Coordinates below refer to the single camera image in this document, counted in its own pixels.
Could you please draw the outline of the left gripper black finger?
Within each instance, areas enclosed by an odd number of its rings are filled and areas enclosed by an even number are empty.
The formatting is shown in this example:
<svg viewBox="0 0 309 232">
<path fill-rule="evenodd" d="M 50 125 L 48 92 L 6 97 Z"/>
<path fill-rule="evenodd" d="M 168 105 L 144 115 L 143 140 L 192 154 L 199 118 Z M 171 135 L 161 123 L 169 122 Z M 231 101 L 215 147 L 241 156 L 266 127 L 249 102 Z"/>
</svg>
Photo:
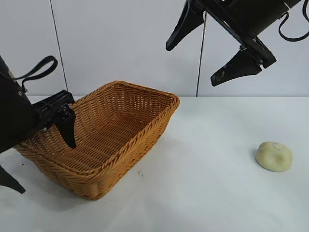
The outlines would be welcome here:
<svg viewBox="0 0 309 232">
<path fill-rule="evenodd" d="M 20 194 L 26 192 L 24 187 L 2 167 L 0 167 L 0 185 L 13 189 Z"/>
<path fill-rule="evenodd" d="M 75 113 L 70 108 L 63 108 L 56 115 L 55 125 L 62 139 L 70 148 L 76 147 L 74 135 L 75 119 Z"/>
</svg>

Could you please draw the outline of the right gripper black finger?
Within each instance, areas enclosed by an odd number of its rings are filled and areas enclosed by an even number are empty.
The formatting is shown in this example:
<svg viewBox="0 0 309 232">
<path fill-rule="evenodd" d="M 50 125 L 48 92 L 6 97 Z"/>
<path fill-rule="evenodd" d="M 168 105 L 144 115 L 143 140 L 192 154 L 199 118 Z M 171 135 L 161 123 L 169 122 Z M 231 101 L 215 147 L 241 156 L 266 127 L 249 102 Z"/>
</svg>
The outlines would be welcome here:
<svg viewBox="0 0 309 232">
<path fill-rule="evenodd" d="M 181 40 L 204 23 L 204 5 L 200 0 L 186 0 L 180 18 L 171 36 L 166 41 L 166 50 L 171 51 Z"/>
<path fill-rule="evenodd" d="M 215 87 L 236 78 L 257 75 L 261 71 L 260 65 L 256 63 L 251 53 L 239 50 L 227 64 L 211 76 L 211 84 Z"/>
</svg>

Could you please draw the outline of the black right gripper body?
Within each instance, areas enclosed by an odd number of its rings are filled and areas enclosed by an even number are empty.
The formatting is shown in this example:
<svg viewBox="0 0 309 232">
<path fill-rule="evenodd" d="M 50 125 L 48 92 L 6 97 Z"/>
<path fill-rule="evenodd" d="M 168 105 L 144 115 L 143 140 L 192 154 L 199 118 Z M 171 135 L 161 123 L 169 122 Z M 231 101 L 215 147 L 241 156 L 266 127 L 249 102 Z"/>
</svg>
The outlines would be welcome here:
<svg viewBox="0 0 309 232">
<path fill-rule="evenodd" d="M 297 0 L 201 0 L 204 13 L 212 16 L 246 50 L 260 67 L 276 62 L 258 35 L 279 20 Z"/>
</svg>

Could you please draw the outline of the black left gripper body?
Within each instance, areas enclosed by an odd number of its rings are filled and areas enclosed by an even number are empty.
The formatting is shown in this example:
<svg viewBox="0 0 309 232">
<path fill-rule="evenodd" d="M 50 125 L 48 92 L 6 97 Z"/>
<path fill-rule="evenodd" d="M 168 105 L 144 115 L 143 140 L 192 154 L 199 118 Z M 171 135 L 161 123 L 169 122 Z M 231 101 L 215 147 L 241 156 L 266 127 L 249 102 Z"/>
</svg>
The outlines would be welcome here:
<svg viewBox="0 0 309 232">
<path fill-rule="evenodd" d="M 73 95 L 59 93 L 32 104 L 26 96 L 26 81 L 38 80 L 52 73 L 58 65 L 54 56 L 41 60 L 27 74 L 15 78 L 4 60 L 0 61 L 0 150 L 4 152 L 30 138 L 37 131 L 55 125 L 56 115 L 74 103 Z"/>
</svg>

